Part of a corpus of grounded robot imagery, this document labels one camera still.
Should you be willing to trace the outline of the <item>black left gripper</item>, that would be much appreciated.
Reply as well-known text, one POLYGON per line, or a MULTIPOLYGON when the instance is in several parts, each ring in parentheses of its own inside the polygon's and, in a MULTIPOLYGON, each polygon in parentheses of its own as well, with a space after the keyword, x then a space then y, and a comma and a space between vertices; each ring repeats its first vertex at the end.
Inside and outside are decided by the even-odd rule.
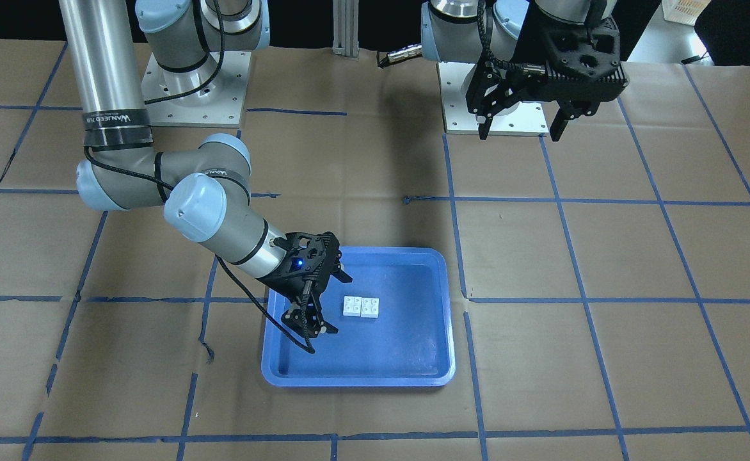
POLYGON ((534 13, 527 26, 534 37, 536 59, 502 60, 490 49, 492 13, 479 13, 481 55, 466 91, 475 113, 478 136, 486 140, 498 114, 518 102, 557 101, 550 137, 559 142, 569 122, 594 116, 599 102, 623 93, 629 80, 621 64, 621 39, 612 17, 591 13, 581 24, 567 24, 534 13))

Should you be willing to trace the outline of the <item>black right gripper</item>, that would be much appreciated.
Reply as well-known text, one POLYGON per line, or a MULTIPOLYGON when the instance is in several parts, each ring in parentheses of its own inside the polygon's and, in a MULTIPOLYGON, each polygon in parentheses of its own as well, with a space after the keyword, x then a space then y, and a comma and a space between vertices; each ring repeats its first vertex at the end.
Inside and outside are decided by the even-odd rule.
MULTIPOLYGON (((301 300, 305 293, 319 298, 330 277, 343 284, 353 281, 340 261, 342 251, 334 233, 290 232, 272 239, 271 243, 283 249, 285 255, 281 263, 263 277, 263 284, 290 301, 301 300)), ((320 301, 309 301, 305 307, 292 303, 290 309, 282 313, 282 322, 305 339, 338 333, 338 328, 323 317, 320 301)))

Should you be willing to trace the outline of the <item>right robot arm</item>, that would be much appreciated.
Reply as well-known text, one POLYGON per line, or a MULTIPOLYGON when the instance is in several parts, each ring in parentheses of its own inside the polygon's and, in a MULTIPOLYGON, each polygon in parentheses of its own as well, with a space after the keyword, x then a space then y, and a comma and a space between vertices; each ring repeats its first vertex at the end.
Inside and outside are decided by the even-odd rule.
MULTIPOLYGON (((337 237, 284 233, 256 213, 250 153, 234 135, 209 135, 194 150, 154 149, 124 1, 62 1, 60 12, 83 107, 84 160, 76 170, 83 202, 100 211, 162 206, 165 220, 214 253, 223 271, 237 266, 290 301, 272 322, 292 342, 337 333, 320 303, 331 277, 352 281, 337 237)), ((171 78, 161 102, 217 100, 226 52, 269 43, 261 1, 138 1, 135 12, 171 78)))

